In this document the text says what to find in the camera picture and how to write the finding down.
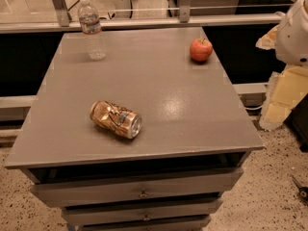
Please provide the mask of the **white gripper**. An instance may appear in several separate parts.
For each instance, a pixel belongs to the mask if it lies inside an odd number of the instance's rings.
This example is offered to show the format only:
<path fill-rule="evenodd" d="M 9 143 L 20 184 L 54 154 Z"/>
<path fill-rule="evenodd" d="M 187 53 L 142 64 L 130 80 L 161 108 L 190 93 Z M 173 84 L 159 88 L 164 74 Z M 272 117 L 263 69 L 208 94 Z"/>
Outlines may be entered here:
<path fill-rule="evenodd" d="M 287 64 L 281 73 L 269 77 L 259 125 L 271 131 L 281 126 L 308 94 L 308 0 L 296 0 L 279 25 L 258 38 L 255 46 L 275 48 L 276 58 Z"/>

